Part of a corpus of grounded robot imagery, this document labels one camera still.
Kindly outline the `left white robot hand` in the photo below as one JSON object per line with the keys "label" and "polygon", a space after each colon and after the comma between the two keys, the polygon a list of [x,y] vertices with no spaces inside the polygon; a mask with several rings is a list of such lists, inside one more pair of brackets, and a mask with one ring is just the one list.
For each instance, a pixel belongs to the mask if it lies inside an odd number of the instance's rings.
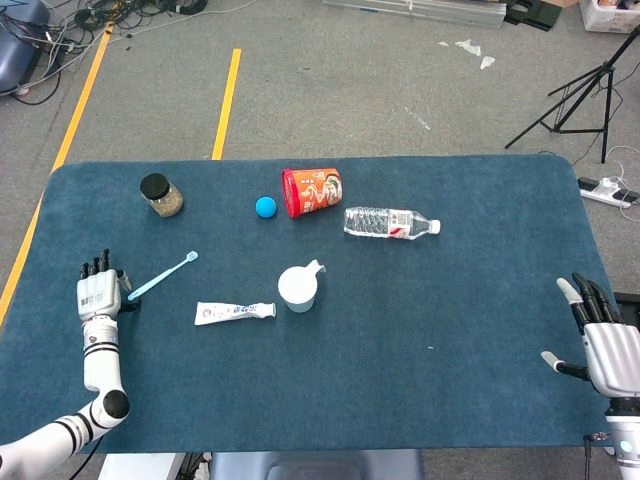
{"label": "left white robot hand", "polygon": [[128,300],[133,292],[125,270],[112,268],[109,249],[80,267],[76,285],[77,310],[85,322],[96,316],[106,315],[116,319],[119,313],[133,312],[140,308],[139,300]]}

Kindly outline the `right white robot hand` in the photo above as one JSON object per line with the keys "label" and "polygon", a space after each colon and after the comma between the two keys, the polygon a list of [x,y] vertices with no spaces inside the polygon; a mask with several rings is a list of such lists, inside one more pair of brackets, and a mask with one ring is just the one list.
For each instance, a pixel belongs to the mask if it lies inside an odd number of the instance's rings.
{"label": "right white robot hand", "polygon": [[640,398],[640,329],[623,322],[608,294],[578,273],[556,285],[568,303],[584,347],[586,364],[577,366],[550,351],[541,358],[557,373],[591,383],[607,398]]}

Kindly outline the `light blue toothbrush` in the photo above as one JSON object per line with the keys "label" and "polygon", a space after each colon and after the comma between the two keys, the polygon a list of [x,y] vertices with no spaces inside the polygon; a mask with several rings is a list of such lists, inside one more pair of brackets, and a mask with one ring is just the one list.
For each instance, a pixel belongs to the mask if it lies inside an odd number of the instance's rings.
{"label": "light blue toothbrush", "polygon": [[164,281],[166,278],[171,276],[174,272],[176,272],[177,270],[179,270],[180,268],[182,268],[186,264],[195,261],[198,257],[199,257],[199,254],[196,251],[188,252],[186,254],[185,258],[180,263],[178,263],[175,266],[165,270],[161,274],[157,275],[156,277],[154,277],[151,280],[147,281],[145,284],[141,285],[136,290],[132,291],[127,296],[127,300],[129,302],[132,302],[133,300],[136,300],[136,299],[140,298],[146,292],[148,292],[149,290],[153,289],[156,285],[158,285],[159,283]]}

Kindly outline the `white toothpaste tube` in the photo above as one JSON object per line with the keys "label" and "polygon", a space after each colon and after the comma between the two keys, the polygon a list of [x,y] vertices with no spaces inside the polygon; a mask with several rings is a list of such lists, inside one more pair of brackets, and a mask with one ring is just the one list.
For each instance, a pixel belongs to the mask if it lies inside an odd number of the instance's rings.
{"label": "white toothpaste tube", "polygon": [[274,303],[237,305],[229,303],[198,302],[194,324],[205,326],[241,319],[265,319],[276,317]]}

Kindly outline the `red snack canister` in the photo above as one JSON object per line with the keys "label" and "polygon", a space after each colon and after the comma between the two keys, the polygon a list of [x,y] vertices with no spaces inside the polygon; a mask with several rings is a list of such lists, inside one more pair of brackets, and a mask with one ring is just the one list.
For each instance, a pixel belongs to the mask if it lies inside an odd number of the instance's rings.
{"label": "red snack canister", "polygon": [[284,169],[281,177],[285,206],[291,218],[342,201],[342,179],[336,168]]}

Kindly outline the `glass jar black lid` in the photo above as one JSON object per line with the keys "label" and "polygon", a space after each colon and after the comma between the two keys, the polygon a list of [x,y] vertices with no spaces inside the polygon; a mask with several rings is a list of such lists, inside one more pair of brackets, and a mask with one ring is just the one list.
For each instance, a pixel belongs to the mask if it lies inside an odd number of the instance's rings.
{"label": "glass jar black lid", "polygon": [[176,215],[184,204],[180,190],[161,173],[143,177],[139,190],[145,201],[162,218]]}

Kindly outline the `white power strip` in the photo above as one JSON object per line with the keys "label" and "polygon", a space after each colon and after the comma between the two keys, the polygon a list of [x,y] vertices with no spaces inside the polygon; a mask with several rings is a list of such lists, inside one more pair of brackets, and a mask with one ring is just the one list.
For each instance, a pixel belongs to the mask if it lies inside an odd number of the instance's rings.
{"label": "white power strip", "polygon": [[629,189],[620,177],[603,177],[599,180],[579,177],[577,184],[583,198],[622,209],[640,203],[640,193]]}

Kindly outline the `blue carpet table cover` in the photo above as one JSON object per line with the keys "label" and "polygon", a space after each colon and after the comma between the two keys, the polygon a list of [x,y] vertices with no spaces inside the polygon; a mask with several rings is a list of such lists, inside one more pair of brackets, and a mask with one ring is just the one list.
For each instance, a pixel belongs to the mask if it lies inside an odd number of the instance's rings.
{"label": "blue carpet table cover", "polygon": [[[77,315],[80,267],[140,285],[180,263],[119,318],[128,418],[107,452],[572,446],[604,430],[607,400],[555,373],[544,350],[584,351],[556,285],[609,283],[569,163],[549,154],[320,159],[342,202],[271,220],[297,160],[70,164],[50,178],[0,330],[0,444],[91,399]],[[184,204],[162,218],[151,173]],[[343,231],[350,207],[441,222],[414,240]],[[291,311],[282,272],[317,259],[314,305]],[[274,303],[276,317],[196,326],[198,302]]]}

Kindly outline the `blue grey padded seat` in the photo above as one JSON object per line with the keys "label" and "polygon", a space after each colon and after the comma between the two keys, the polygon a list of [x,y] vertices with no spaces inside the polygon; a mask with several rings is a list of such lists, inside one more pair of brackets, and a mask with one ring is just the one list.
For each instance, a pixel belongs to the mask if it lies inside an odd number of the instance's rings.
{"label": "blue grey padded seat", "polygon": [[0,93],[18,87],[48,41],[50,14],[42,0],[0,0]]}

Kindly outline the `clear plastic water bottle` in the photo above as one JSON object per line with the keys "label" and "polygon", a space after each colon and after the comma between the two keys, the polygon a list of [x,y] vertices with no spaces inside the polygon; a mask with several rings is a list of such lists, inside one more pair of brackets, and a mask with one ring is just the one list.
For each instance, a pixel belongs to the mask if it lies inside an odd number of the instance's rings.
{"label": "clear plastic water bottle", "polygon": [[414,240],[438,235],[441,222],[413,210],[357,206],[345,210],[343,231],[353,236]]}

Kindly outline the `blue grey robot torso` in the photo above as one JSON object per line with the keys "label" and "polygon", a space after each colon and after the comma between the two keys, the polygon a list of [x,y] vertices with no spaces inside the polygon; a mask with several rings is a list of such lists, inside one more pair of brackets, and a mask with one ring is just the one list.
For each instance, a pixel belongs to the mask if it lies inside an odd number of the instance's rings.
{"label": "blue grey robot torso", "polygon": [[425,480],[416,449],[214,455],[210,480]]}

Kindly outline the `black tripod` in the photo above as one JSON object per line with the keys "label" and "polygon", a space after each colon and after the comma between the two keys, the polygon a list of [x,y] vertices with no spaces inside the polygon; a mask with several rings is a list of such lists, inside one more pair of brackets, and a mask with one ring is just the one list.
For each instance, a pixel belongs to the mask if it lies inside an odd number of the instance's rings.
{"label": "black tripod", "polygon": [[[534,120],[530,125],[525,127],[512,140],[508,141],[504,146],[505,149],[511,148],[522,137],[528,134],[537,126],[543,127],[547,132],[558,135],[570,134],[595,134],[595,140],[602,140],[600,162],[606,162],[607,145],[609,137],[609,126],[612,118],[612,97],[614,94],[614,73],[617,61],[622,57],[632,43],[640,37],[640,25],[633,28],[621,46],[613,53],[613,55],[603,62],[601,65],[587,71],[586,73],[574,78],[573,80],[561,85],[547,94],[548,97],[561,93],[560,99],[546,110],[540,117]],[[590,95],[595,95],[601,90],[601,82],[605,80],[604,85],[605,103],[604,103],[604,119],[600,127],[594,128],[574,128],[567,129],[564,127],[569,118],[577,111],[582,103]]]}

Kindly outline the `white plastic basket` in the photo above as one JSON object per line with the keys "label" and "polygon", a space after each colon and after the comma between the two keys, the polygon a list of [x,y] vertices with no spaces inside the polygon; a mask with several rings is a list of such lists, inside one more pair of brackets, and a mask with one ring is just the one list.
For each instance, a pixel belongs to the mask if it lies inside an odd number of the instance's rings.
{"label": "white plastic basket", "polygon": [[628,34],[640,25],[640,9],[601,7],[598,0],[579,0],[579,7],[588,32]]}

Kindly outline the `long aluminium profile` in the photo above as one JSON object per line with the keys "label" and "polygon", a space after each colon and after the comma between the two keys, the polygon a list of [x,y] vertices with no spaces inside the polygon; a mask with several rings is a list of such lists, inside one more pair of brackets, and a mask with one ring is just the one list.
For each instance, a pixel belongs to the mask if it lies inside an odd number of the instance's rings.
{"label": "long aluminium profile", "polygon": [[322,0],[324,4],[458,25],[499,28],[507,4],[485,0]]}

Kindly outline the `pale blue handled cup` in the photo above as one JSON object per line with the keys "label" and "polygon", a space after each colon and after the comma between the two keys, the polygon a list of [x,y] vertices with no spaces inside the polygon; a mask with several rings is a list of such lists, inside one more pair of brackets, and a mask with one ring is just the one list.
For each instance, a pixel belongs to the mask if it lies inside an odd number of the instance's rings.
{"label": "pale blue handled cup", "polygon": [[325,266],[314,259],[306,266],[292,266],[281,273],[278,293],[291,311],[305,313],[312,308],[318,290],[317,275],[325,271]]}

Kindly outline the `black flat bracket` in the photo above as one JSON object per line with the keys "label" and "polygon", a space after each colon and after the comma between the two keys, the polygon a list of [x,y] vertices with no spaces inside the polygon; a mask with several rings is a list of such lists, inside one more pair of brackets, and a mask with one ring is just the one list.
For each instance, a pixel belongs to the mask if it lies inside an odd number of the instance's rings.
{"label": "black flat bracket", "polygon": [[562,10],[562,7],[545,0],[507,0],[504,21],[547,32],[556,24]]}

